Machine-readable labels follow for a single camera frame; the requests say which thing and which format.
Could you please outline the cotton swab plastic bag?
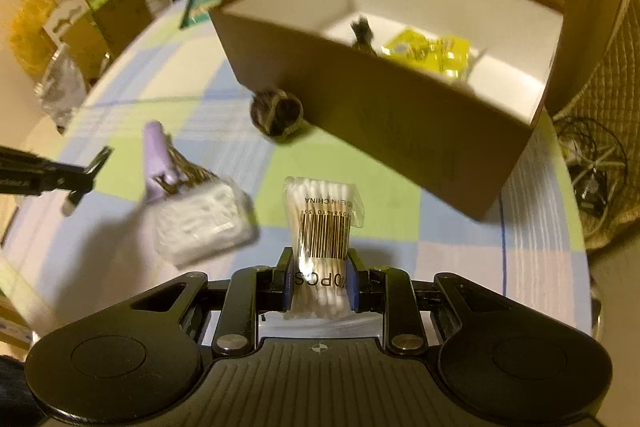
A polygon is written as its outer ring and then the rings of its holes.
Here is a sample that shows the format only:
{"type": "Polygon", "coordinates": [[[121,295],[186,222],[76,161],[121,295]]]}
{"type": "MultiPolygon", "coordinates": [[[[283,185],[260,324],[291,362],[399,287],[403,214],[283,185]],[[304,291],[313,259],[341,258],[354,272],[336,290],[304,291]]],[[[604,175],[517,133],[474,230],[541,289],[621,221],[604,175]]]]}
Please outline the cotton swab plastic bag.
{"type": "Polygon", "coordinates": [[[290,176],[284,182],[293,251],[293,298],[289,317],[346,317],[346,262],[350,233],[364,221],[355,184],[290,176]]]}

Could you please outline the clear plastic cotton pad box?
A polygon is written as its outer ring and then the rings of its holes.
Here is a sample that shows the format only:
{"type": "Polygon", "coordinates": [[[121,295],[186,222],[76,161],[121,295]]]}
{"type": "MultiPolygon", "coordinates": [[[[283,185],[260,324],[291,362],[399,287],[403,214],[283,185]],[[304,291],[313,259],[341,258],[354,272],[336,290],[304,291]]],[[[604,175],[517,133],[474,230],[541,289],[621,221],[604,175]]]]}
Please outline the clear plastic cotton pad box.
{"type": "Polygon", "coordinates": [[[250,199],[227,178],[207,181],[154,206],[154,247],[177,267],[250,243],[250,199]]]}

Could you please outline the leopard pattern hair claw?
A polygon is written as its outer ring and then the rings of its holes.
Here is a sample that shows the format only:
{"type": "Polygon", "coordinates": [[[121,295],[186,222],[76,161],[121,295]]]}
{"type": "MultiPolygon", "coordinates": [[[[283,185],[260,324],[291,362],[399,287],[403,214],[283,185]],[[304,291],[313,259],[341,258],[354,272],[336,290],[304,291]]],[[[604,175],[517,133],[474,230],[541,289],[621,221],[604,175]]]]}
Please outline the leopard pattern hair claw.
{"type": "Polygon", "coordinates": [[[202,166],[193,164],[187,160],[172,144],[171,139],[167,139],[167,152],[169,164],[175,169],[175,180],[170,181],[166,173],[153,176],[153,181],[167,194],[177,195],[189,188],[218,179],[218,176],[202,166]]]}

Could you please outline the brown fuzzy scrunchie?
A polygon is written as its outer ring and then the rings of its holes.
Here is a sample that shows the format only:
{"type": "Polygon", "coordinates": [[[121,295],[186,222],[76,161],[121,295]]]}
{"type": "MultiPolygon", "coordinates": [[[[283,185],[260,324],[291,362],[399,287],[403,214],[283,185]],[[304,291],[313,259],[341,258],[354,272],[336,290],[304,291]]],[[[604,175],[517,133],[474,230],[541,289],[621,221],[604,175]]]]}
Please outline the brown fuzzy scrunchie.
{"type": "Polygon", "coordinates": [[[283,90],[255,92],[250,103],[250,120],[267,139],[285,142],[303,126],[303,104],[297,96],[283,90]]]}

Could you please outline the yellow sachet packet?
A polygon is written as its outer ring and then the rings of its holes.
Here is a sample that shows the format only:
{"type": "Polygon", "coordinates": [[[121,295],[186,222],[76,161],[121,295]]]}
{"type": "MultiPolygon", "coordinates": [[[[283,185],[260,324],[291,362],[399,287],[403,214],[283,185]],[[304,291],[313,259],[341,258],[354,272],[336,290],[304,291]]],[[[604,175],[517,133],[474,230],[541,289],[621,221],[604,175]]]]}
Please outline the yellow sachet packet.
{"type": "Polygon", "coordinates": [[[381,52],[390,60],[420,72],[437,72],[453,80],[465,80],[471,46],[465,38],[428,38],[406,27],[383,44],[381,52]]]}

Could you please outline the yellow mesh bag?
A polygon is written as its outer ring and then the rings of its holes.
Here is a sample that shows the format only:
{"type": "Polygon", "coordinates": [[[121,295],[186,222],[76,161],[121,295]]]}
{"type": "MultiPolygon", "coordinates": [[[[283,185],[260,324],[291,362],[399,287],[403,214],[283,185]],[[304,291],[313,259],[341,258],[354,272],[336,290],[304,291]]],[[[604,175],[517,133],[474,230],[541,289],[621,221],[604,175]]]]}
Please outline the yellow mesh bag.
{"type": "Polygon", "coordinates": [[[15,60],[35,80],[44,74],[58,48],[44,29],[57,6],[55,0],[21,0],[9,26],[9,46],[15,60]]]}

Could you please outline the plaid tablecloth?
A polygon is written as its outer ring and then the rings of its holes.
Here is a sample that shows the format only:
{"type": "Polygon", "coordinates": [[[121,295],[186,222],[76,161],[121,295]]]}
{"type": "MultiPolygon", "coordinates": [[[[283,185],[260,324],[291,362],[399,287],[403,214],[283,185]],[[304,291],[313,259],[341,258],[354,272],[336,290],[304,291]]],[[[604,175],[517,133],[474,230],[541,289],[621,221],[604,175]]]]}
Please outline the plaid tablecloth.
{"type": "Polygon", "coordinates": [[[289,176],[358,187],[364,221],[352,246],[368,265],[393,265],[416,280],[454,272],[582,331],[591,327],[589,273],[570,178],[548,116],[542,116],[497,202],[474,221],[332,135],[314,130],[288,145],[267,141],[248,117],[212,25],[182,28],[182,2],[110,68],[66,135],[44,156],[86,165],[111,158],[70,214],[64,192],[25,198],[1,228],[1,289],[39,335],[173,279],[154,249],[144,203],[142,134],[156,120],[186,158],[239,184],[255,208],[254,243],[203,260],[221,280],[274,265],[288,245],[283,183],[289,176]]]}

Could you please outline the cardboard boxes beside table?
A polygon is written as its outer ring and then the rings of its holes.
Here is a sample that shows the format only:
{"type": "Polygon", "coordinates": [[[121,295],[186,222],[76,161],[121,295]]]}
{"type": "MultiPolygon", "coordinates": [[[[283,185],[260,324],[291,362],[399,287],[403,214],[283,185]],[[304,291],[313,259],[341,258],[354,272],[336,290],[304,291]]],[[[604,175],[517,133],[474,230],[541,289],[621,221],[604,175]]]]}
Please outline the cardboard boxes beside table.
{"type": "Polygon", "coordinates": [[[174,0],[105,0],[93,9],[88,0],[55,8],[43,31],[68,52],[89,84],[95,84],[115,58],[174,0]]]}

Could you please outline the large brown cardboard box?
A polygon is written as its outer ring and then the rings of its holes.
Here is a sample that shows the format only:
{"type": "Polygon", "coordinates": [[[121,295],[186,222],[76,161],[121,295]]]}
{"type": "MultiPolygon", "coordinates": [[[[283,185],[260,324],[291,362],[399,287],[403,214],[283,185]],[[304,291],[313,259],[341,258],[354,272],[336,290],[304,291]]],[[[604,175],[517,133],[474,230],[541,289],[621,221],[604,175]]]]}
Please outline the large brown cardboard box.
{"type": "Polygon", "coordinates": [[[305,118],[473,219],[524,152],[553,75],[563,17],[544,0],[224,0],[210,13],[236,79],[280,89],[305,118]],[[404,28],[468,39],[462,81],[358,51],[404,28]]]}

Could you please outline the green snack bag lower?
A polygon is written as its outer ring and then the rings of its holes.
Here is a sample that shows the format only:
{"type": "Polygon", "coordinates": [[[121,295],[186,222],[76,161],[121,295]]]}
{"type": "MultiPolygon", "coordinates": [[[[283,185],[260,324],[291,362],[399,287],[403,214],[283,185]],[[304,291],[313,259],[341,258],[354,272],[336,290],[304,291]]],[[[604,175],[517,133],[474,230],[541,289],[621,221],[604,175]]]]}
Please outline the green snack bag lower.
{"type": "Polygon", "coordinates": [[[183,11],[180,29],[186,29],[209,20],[209,10],[222,0],[188,0],[183,11]]]}

